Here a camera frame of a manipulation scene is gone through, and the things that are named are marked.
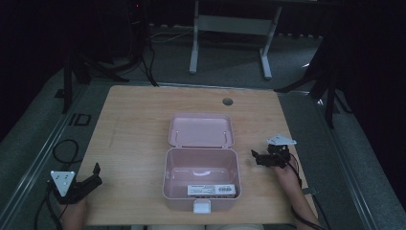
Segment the open container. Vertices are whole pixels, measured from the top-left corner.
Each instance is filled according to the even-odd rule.
[[[170,209],[210,213],[230,209],[241,195],[230,117],[177,113],[170,123],[163,194]],[[233,197],[188,195],[191,185],[234,185]]]

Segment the metal stand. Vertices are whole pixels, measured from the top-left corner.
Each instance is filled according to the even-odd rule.
[[[191,65],[189,72],[197,72],[197,58],[199,54],[198,32],[213,31],[224,33],[237,33],[248,35],[266,35],[267,40],[263,48],[259,50],[259,56],[262,63],[263,75],[266,79],[271,79],[271,68],[269,66],[268,52],[278,25],[282,7],[277,7],[277,11],[272,20],[234,18],[199,14],[199,1],[194,1],[194,30]]]

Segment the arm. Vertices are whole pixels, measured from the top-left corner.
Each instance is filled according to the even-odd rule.
[[[277,175],[278,181],[289,198],[289,201],[296,213],[303,219],[321,226],[319,220],[317,220],[310,208],[310,205],[305,199],[305,195],[302,192],[302,188],[299,185],[298,177],[296,176],[295,172],[288,166],[284,167],[283,169],[280,167],[272,167],[272,169]],[[313,229],[297,219],[296,223],[299,230]]]
[[[58,204],[59,211],[62,213],[66,205]],[[81,230],[86,221],[87,204],[86,198],[76,204],[69,204],[62,215],[63,230]]]

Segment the gray carpet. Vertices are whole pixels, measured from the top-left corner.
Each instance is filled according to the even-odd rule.
[[[157,35],[153,38],[155,59],[153,75],[163,85],[191,84],[236,88],[274,89],[288,85],[300,79],[321,40],[313,38],[292,39],[278,36],[274,39],[269,59],[274,78],[265,80],[262,77],[259,62],[258,46],[261,38],[254,37],[249,41],[213,43],[216,35],[203,34],[206,37],[200,42],[200,55],[197,74],[189,74],[189,61],[192,40],[189,35],[167,41],[167,36]],[[146,60],[151,61],[151,51],[146,50]],[[49,171],[57,170],[61,164],[50,155],[49,149],[57,141],[75,139],[79,142],[79,157],[85,154],[93,128],[102,109],[103,101],[111,85],[116,84],[102,76],[96,76],[89,86],[75,84],[75,95],[78,97],[70,111],[61,115],[61,99],[55,99],[56,91],[62,87],[62,75],[59,72],[44,86],[23,118],[0,144],[0,175],[2,193],[1,207],[10,210],[14,207],[15,215],[10,215],[10,229],[30,229],[34,223],[34,213],[40,199],[45,196],[45,184],[50,178]],[[148,85],[143,68],[120,73],[130,79],[129,84]],[[280,95],[282,109],[285,113],[291,134],[298,141],[296,149],[300,154],[304,172],[309,186],[319,191],[316,197],[326,212],[331,229],[405,229],[406,218],[398,204],[384,173],[374,158],[373,151],[365,135],[352,115],[346,114],[337,106],[334,114],[335,129],[330,130],[324,119],[322,105],[312,101],[302,91],[308,91],[312,83],[304,85],[298,92]],[[91,114],[89,126],[69,126],[74,113]],[[53,135],[54,127],[61,132]],[[21,195],[21,205],[10,204],[12,195],[21,185],[20,179],[28,171],[41,149],[47,150],[44,165],[38,168],[37,178],[27,185],[26,195]],[[61,154],[72,154],[74,147],[64,144]],[[349,163],[343,167],[342,160]],[[355,179],[359,190],[353,191],[349,184],[348,171]],[[365,210],[359,210],[363,204],[358,200],[365,199],[373,225],[366,224]],[[39,229],[55,229],[46,209],[40,216]],[[266,225],[266,229],[291,229],[287,225]],[[86,229],[107,229],[107,227],[86,227]],[[108,229],[121,229],[121,226],[110,226]]]

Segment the wooden table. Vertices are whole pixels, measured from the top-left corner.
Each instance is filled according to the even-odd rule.
[[[223,99],[233,100],[232,105]],[[167,207],[162,193],[169,125],[174,113],[224,113],[234,130],[242,195],[232,209],[197,215]],[[269,90],[113,86],[81,164],[78,181],[101,165],[103,184],[88,196],[89,225],[293,222],[274,173],[251,150],[290,137],[275,92]],[[290,151],[297,155],[293,146]],[[308,200],[314,209],[311,197]]]

